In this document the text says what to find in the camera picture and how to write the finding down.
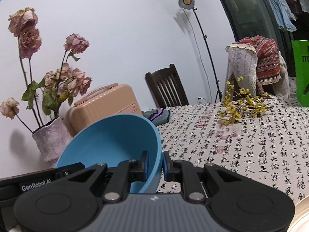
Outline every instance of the wooden chair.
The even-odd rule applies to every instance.
[[[157,107],[189,105],[174,64],[169,68],[148,72],[145,80],[154,97]]]

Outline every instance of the bowl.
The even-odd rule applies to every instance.
[[[137,114],[111,115],[80,131],[65,147],[56,167],[81,162],[85,167],[105,162],[115,167],[149,155],[148,180],[131,184],[131,193],[155,193],[161,179],[162,147],[157,128]]]

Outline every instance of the green box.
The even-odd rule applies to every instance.
[[[299,103],[309,106],[309,41],[292,40],[296,69],[296,97]]]

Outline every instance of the suitcase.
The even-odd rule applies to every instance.
[[[83,96],[68,110],[64,122],[74,136],[93,122],[117,113],[143,115],[127,84],[106,85]]]

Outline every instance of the pink textured vase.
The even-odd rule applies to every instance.
[[[60,154],[72,139],[61,117],[36,130],[32,137],[36,141],[44,161],[51,166],[54,166]]]

